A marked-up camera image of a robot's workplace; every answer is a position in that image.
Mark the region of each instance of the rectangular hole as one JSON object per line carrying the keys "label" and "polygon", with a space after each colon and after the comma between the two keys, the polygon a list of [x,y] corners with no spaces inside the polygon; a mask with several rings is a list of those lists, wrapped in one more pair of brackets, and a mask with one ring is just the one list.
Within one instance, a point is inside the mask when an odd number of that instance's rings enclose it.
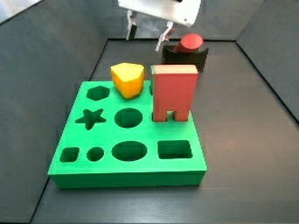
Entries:
{"label": "rectangular hole", "polygon": [[191,158],[192,149],[190,141],[187,140],[159,141],[158,153],[160,159]]}
{"label": "rectangular hole", "polygon": [[167,121],[174,121],[174,111],[167,111]]}
{"label": "rectangular hole", "polygon": [[76,147],[66,148],[63,149],[60,154],[60,161],[63,163],[75,162],[78,160],[79,154],[80,154],[80,148]]}
{"label": "rectangular hole", "polygon": [[154,85],[150,86],[150,94],[154,95]]}

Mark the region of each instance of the circular hole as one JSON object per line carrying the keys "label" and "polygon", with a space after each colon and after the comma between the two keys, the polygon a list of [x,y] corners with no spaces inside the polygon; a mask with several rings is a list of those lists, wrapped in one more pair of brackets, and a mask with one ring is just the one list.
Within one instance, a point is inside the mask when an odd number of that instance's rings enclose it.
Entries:
{"label": "circular hole", "polygon": [[116,112],[116,125],[131,129],[143,121],[143,114],[135,108],[124,108]]}
{"label": "circular hole", "polygon": [[115,145],[112,155],[122,161],[136,161],[143,158],[147,153],[146,146],[135,141],[127,141]]}
{"label": "circular hole", "polygon": [[103,151],[102,148],[95,147],[95,148],[90,149],[90,151],[88,151],[88,160],[91,162],[99,161],[103,158],[103,156],[104,156],[104,151]]}

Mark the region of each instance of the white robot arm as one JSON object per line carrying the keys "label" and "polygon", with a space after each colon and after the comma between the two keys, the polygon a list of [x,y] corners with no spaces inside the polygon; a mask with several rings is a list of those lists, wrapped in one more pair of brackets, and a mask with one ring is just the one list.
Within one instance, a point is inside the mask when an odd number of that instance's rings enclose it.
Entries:
{"label": "white robot arm", "polygon": [[134,40],[136,34],[136,14],[143,13],[167,20],[167,29],[159,37],[155,50],[159,51],[162,42],[170,40],[176,25],[191,27],[199,14],[202,0],[118,0],[122,8],[128,9],[127,39]]}

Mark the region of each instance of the gray wall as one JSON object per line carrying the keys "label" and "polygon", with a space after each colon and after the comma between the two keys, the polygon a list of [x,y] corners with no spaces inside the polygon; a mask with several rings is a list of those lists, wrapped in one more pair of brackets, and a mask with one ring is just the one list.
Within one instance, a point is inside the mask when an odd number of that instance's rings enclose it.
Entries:
{"label": "gray wall", "polygon": [[[118,7],[118,0],[95,0],[98,19],[103,21],[103,29],[110,38],[127,36],[127,10]],[[180,38],[190,32],[199,33],[206,39],[236,40],[248,20],[258,11],[265,0],[202,0],[200,12],[191,28],[180,26],[172,35]],[[139,15],[136,19],[136,38],[156,39],[166,29],[166,21]]]}
{"label": "gray wall", "polygon": [[91,3],[44,1],[0,26],[0,222],[28,222],[76,95],[107,41]]}
{"label": "gray wall", "polygon": [[267,0],[238,44],[299,120],[299,1]]}

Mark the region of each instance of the square hole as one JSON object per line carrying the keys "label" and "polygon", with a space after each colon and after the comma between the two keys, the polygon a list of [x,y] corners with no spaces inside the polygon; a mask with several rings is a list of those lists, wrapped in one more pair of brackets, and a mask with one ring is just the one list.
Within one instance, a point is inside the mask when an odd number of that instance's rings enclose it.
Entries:
{"label": "square hole", "polygon": [[191,144],[187,140],[159,141],[158,153],[160,159],[191,158]]}
{"label": "square hole", "polygon": [[72,147],[63,149],[63,152],[60,154],[60,161],[63,163],[71,163],[78,160],[80,154],[80,148]]}

